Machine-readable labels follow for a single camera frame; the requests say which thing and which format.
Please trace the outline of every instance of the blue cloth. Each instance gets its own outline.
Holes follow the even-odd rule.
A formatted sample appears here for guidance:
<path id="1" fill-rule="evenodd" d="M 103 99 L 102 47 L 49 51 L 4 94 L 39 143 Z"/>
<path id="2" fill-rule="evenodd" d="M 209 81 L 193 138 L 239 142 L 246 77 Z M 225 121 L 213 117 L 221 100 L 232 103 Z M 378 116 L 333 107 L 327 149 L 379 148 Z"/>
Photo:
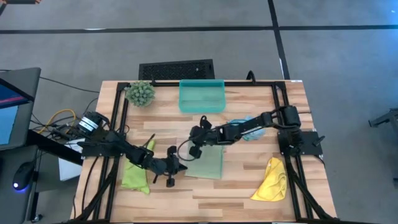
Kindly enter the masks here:
<path id="1" fill-rule="evenodd" d="M 229 121 L 228 123 L 243 123 L 245 121 L 248 121 L 250 119 L 253 119 L 252 116 L 246 116 L 244 119 L 233 119 L 231 121 Z M 245 141 L 252 141 L 252 140 L 258 140 L 261 137 L 263 137 L 263 135 L 265 135 L 266 130 L 264 128 L 257 130 L 257 131 L 253 131 L 252 133 L 249 134 L 245 134 L 243 136 L 243 139 Z"/>
<path id="2" fill-rule="evenodd" d="M 0 109 L 0 144 L 8 144 L 18 106 Z"/>

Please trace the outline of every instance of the yellow cable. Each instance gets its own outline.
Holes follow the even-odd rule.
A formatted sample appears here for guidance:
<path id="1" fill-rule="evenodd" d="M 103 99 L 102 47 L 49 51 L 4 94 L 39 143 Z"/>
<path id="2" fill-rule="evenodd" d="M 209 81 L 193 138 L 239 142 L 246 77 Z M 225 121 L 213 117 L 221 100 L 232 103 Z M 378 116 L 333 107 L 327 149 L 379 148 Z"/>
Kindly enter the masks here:
<path id="1" fill-rule="evenodd" d="M 56 113 L 49 119 L 49 121 L 47 122 L 47 124 L 45 124 L 45 126 L 44 126 L 40 131 L 38 131 L 37 133 L 42 134 L 42 132 L 49 126 L 49 124 L 51 124 L 52 120 L 53 120 L 58 114 L 63 113 L 63 112 L 67 112 L 67 111 L 69 111 L 69 112 L 71 112 L 71 113 L 73 114 L 73 123 L 72 123 L 72 125 L 73 125 L 73 124 L 75 123 L 75 120 L 76 120 L 76 114 L 75 114 L 75 112 L 74 112 L 72 109 L 64 109 L 64 110 L 60 110 L 60 111 L 56 112 Z"/>

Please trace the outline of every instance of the monitor screen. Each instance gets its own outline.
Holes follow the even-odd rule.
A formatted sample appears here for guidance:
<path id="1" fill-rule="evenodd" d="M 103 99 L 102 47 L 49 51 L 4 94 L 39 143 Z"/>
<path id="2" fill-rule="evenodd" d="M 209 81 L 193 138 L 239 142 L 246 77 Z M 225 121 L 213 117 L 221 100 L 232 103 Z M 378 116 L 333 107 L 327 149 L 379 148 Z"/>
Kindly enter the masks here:
<path id="1" fill-rule="evenodd" d="M 0 84 L 0 108 L 27 103 L 29 100 L 14 90 Z"/>

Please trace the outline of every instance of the yellow cloth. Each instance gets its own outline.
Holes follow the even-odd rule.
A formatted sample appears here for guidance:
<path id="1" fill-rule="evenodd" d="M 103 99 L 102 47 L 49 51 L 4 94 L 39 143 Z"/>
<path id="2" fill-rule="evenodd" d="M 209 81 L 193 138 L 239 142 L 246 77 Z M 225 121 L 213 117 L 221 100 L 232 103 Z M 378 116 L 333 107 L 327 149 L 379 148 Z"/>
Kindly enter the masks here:
<path id="1" fill-rule="evenodd" d="M 153 150 L 155 141 L 151 140 L 148 143 L 147 149 Z M 149 194 L 149 186 L 147 181 L 147 172 L 144 169 L 125 161 L 124 172 L 122 178 L 122 188 L 138 190 L 144 194 Z"/>
<path id="2" fill-rule="evenodd" d="M 265 179 L 251 199 L 277 202 L 285 198 L 286 187 L 286 171 L 283 162 L 280 159 L 271 158 L 267 164 Z"/>

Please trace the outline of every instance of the computer mouse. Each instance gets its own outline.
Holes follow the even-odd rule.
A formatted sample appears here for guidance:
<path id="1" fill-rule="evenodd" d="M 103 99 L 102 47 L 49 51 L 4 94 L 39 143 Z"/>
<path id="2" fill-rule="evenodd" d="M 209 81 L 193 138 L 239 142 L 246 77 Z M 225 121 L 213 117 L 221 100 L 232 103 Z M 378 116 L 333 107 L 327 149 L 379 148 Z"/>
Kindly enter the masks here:
<path id="1" fill-rule="evenodd" d="M 12 186 L 16 190 L 22 190 L 26 188 L 32 179 L 33 171 L 35 168 L 35 161 L 24 162 L 14 174 L 14 179 L 12 180 Z"/>

